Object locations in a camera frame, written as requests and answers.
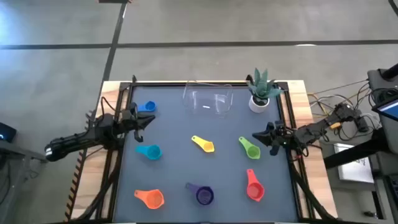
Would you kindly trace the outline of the black power strip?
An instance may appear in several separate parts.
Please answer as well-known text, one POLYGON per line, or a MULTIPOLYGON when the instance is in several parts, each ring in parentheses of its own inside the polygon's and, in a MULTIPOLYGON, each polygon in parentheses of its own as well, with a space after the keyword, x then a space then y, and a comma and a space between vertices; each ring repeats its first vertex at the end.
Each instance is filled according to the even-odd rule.
POLYGON ((354 123, 355 123, 355 125, 357 127, 357 130, 360 133, 366 133, 366 132, 369 131, 368 124, 367 124, 367 122, 366 122, 364 117, 359 116, 359 117, 355 118, 354 119, 354 123))

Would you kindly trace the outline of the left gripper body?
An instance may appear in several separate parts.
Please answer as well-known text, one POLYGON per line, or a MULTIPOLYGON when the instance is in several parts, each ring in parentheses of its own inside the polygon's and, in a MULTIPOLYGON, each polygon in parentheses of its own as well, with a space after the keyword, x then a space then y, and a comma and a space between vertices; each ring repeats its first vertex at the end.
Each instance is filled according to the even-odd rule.
POLYGON ((134 139, 137 142, 143 142, 143 137, 139 134, 139 119, 136 103, 131 103, 128 109, 121 111, 119 128, 122 133, 134 131, 134 139))

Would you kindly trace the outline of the yellow black striped strip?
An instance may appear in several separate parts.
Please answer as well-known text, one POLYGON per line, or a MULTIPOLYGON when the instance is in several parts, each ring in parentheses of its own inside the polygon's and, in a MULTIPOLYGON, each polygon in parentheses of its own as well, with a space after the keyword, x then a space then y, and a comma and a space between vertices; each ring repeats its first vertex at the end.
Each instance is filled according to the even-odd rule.
POLYGON ((83 173, 83 166, 85 164, 87 150, 88 149, 86 148, 86 149, 78 151, 78 157, 77 157, 75 170, 73 172, 73 177, 72 177, 72 184, 71 184, 70 191, 68 194, 66 210, 64 213, 64 216, 65 216, 65 218, 63 220, 64 223, 69 222, 72 219, 73 208, 74 208, 76 196, 78 193, 81 175, 83 173))

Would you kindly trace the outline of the blue measuring cup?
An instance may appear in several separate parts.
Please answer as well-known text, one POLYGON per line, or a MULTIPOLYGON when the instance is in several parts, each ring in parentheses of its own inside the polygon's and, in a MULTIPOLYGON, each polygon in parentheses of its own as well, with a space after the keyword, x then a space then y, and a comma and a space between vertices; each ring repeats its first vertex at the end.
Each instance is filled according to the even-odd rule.
POLYGON ((147 101, 137 107, 138 112, 153 112, 156 110, 156 103, 154 101, 147 101))

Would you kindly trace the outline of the red measuring cup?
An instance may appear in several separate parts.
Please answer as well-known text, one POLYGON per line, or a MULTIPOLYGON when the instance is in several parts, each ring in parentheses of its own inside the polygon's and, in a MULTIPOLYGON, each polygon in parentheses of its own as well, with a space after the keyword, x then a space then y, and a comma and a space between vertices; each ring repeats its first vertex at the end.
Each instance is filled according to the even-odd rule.
POLYGON ((248 177, 246 193, 248 197, 252 200, 260 202, 264 196, 265 189, 263 185, 258 181, 253 169, 247 169, 246 174, 248 177))

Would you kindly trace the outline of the clear plastic basket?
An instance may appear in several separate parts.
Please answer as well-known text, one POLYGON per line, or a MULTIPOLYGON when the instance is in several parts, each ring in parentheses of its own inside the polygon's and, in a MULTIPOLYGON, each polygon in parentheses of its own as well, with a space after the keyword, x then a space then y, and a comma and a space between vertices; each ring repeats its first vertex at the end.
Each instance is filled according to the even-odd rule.
POLYGON ((191 114, 222 117, 233 104, 233 86, 190 80, 186 82, 182 101, 191 114))

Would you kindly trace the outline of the green measuring cup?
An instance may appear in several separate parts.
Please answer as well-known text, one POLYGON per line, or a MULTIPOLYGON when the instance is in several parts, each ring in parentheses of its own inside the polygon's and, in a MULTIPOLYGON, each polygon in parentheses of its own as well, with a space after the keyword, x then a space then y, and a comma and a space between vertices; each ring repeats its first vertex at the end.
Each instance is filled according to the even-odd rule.
POLYGON ((239 142, 243 146, 244 150, 246 151, 246 155, 250 159, 260 159, 261 157, 261 150, 258 146, 254 145, 252 142, 248 141, 244 137, 239 137, 239 142))

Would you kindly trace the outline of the purple measuring cup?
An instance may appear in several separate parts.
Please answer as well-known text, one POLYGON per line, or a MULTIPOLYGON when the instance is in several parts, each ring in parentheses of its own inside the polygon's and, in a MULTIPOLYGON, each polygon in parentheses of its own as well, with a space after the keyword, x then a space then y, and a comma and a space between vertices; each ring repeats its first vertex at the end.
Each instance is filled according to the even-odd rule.
POLYGON ((191 191, 200 205, 209 205, 214 200, 214 192, 210 186, 187 182, 185 188, 191 191))

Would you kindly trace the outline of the teal measuring cup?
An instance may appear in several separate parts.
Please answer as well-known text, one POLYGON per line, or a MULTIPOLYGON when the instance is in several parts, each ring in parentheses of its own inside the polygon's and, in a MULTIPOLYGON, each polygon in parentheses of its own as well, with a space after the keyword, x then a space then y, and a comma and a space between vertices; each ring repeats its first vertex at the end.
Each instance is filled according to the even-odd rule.
POLYGON ((162 156, 162 150, 158 145, 150 145, 150 146, 137 146, 135 151, 143 154, 146 158, 150 160, 160 159, 162 156))

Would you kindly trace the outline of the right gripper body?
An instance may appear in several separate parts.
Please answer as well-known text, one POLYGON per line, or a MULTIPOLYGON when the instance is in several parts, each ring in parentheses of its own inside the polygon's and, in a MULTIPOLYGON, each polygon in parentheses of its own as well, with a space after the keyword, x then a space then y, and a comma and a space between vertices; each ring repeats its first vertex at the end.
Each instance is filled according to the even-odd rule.
POLYGON ((270 146, 270 155, 276 156, 279 152, 280 146, 284 146, 287 142, 286 138, 286 128, 282 121, 268 122, 266 131, 268 137, 266 140, 266 146, 270 146))

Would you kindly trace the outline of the orange measuring cup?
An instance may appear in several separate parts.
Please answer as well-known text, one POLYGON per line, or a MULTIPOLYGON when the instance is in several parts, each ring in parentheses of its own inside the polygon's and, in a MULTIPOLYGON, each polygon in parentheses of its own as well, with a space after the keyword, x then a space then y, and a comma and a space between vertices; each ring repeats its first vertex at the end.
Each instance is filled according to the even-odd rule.
POLYGON ((149 209, 158 209, 165 203, 164 195, 159 189, 135 190, 134 196, 141 200, 149 209))

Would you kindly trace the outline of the white paper sheet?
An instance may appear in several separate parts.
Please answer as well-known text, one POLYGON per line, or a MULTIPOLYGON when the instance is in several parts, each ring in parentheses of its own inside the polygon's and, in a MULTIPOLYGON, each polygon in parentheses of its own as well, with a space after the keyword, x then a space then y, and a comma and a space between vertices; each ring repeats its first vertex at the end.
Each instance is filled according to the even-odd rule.
POLYGON ((337 167, 340 180, 373 184, 371 165, 368 157, 337 167))

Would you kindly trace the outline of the grey metal stand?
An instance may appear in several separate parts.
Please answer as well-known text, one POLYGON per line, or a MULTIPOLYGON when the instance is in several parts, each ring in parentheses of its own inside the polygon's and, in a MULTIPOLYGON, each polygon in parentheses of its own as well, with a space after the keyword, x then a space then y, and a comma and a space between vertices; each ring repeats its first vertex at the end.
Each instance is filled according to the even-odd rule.
POLYGON ((0 140, 0 224, 11 219, 32 160, 48 162, 41 153, 0 140))

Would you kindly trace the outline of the green succulent plant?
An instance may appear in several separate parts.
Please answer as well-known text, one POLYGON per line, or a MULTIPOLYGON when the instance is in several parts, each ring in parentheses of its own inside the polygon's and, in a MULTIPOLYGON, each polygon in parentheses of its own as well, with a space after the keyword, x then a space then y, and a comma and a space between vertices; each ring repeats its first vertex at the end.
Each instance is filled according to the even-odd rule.
POLYGON ((275 80, 268 81, 268 71, 265 69, 262 73, 255 68, 254 76, 246 77, 246 85, 249 91, 257 101, 268 100, 270 97, 279 96, 284 91, 274 86, 275 80))

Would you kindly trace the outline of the yellow measuring cup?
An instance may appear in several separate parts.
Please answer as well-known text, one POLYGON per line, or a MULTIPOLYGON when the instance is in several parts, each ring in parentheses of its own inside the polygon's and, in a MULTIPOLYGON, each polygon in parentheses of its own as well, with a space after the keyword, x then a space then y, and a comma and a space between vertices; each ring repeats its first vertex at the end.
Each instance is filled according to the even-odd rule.
POLYGON ((197 144, 204 152, 211 153, 215 152, 215 147, 213 142, 207 141, 199 136, 192 136, 191 140, 197 144))

